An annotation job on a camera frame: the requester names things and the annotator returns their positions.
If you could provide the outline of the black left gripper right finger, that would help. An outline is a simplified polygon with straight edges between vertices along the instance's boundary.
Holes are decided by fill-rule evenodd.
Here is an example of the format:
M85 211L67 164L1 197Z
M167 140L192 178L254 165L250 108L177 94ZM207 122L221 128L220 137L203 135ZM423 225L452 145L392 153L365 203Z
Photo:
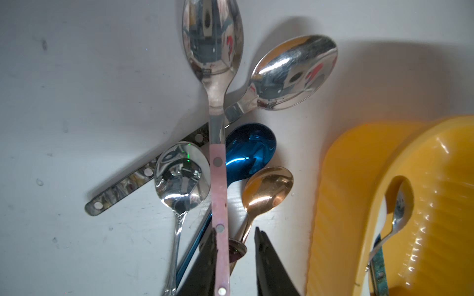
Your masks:
M257 227L254 240L258 296L300 296L268 235Z

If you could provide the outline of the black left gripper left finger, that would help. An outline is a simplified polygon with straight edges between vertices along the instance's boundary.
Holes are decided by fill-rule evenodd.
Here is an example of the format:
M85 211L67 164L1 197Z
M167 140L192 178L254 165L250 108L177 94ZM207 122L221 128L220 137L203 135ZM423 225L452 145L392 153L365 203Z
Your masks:
M216 264L216 231L212 230L177 296L213 296Z

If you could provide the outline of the ornate silver spoon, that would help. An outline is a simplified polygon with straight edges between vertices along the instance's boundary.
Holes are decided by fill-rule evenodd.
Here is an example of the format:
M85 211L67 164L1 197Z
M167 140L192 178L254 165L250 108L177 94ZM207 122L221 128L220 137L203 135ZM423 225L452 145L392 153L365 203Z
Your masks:
M209 161L196 144L181 141L159 157L154 184L160 201L173 211L176 218L169 274L163 292L165 296L174 296L177 291L177 260L183 224L189 211L199 206L209 194Z

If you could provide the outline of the steel spoon green handle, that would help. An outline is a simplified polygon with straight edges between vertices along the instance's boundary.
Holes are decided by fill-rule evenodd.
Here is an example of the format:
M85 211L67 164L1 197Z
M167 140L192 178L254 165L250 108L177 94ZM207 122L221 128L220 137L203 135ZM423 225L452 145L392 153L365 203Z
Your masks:
M409 180L404 180L397 191L396 205L391 222L391 231L383 239L378 237L369 256L366 267L370 271L375 296L388 296L389 287L385 269L382 246L395 234L399 233L409 222L414 210L414 192Z

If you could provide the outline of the yellow plastic storage box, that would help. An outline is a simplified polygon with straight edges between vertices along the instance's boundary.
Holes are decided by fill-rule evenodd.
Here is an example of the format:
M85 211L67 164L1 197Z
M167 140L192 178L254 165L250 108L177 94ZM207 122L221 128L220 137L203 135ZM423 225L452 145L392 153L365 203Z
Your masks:
M361 296L373 238L410 182L414 210L384 246L392 296L474 293L474 118L375 122L342 134L320 171L309 296Z

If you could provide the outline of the steel spoon patterned handle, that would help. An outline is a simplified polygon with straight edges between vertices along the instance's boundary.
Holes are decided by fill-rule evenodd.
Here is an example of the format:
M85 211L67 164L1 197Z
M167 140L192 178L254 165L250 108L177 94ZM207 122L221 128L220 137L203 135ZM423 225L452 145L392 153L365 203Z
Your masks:
M256 109L280 111L306 100L328 79L337 58L338 47L326 35L306 35L279 44L257 63L242 98L225 109L225 126ZM153 158L93 197L85 212L97 216L151 181L158 160Z

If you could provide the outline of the pink handled steel spoon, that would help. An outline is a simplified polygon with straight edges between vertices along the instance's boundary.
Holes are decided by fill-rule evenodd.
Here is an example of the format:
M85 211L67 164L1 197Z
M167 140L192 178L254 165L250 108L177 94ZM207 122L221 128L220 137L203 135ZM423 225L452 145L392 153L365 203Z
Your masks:
M243 23L236 1L185 1L182 18L186 57L209 103L212 227L216 232L214 295L229 296L225 94L243 53Z

